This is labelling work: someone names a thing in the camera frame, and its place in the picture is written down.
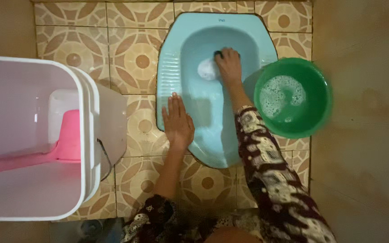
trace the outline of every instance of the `ceramic floor tile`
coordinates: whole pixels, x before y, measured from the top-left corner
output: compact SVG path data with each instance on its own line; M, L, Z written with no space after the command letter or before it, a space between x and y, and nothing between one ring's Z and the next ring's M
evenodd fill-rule
M309 150L310 137L292 139L273 135L282 151Z
M127 95L127 150L123 157L166 155L169 141L156 126L156 97Z
M106 27L105 3L36 3L36 25Z
M122 94L155 94L161 29L109 28L111 88Z
M309 187L310 151L292 151L292 168L300 177L301 183Z
M268 31L312 32L312 3L287 1L257 1L259 14Z
M129 219L152 196L165 156L122 158L115 164L118 217Z
M281 154L289 166L292 166L292 151L282 151ZM250 189L247 187L244 166L236 168L236 206L237 208L258 207Z
M88 219L116 218L115 169L100 182L94 196L84 202L72 215L61 221L78 221Z
M174 3L175 17L182 12L236 13L235 2Z
M38 58L77 67L110 87L108 32L101 27L37 26Z
M239 14L254 13L255 3L250 1L237 1L236 12Z
M167 29L173 23L173 3L107 3L109 27Z
M236 167L213 169L184 158L181 169L179 207L182 211L201 210L215 213L236 208Z
M305 33L270 33L278 58L312 60L312 35Z

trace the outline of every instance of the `bucket handle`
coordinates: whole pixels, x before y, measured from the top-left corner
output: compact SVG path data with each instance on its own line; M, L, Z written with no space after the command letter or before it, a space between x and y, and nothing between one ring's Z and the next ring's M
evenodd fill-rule
M100 180L100 182L102 182L102 181L106 180L106 178L111 174L111 171L112 171L112 163L111 163L111 160L109 159L108 153L107 153L106 150L105 150L105 146L103 145L103 142L102 142L99 138L97 138L96 141L99 142L100 146L102 147L102 150L103 150L103 152L104 152L104 154L105 154L105 156L106 156L106 159L107 159L107 161L108 161L108 163L109 163L109 171L108 171L108 173L105 175L105 177L103 177L103 179Z

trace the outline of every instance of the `soap foam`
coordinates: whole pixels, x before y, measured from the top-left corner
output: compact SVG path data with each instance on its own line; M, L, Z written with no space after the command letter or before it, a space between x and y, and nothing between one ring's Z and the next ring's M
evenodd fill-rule
M286 95L283 90L292 93L290 101L292 106L299 106L305 101L305 91L300 82L286 75L273 77L262 87L259 97L261 109L270 119L276 117L286 105ZM287 118L285 122L291 122L291 118Z
M197 73L204 80L216 80L220 77L219 67L213 58L207 58L197 66Z

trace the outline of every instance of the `toilet bowl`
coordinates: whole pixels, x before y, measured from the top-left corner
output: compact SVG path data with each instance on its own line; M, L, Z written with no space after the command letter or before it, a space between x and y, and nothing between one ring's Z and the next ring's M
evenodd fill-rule
M217 67L204 68L213 63L208 60L213 53L223 47L240 53L245 89L254 88L247 77L277 61L273 42L256 15L183 13L162 46L157 74L157 110L167 107L172 92L181 95L196 128L188 148L202 163L213 168L240 163L229 95L219 75L214 73ZM160 112L157 126L164 131Z

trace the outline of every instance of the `water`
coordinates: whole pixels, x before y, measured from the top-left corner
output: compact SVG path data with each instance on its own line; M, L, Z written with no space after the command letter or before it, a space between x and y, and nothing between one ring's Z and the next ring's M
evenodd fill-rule
M305 90L293 77L280 75L265 83L259 98L263 113L273 119L287 105L300 106L305 101ZM285 119L285 122L291 121L291 117Z

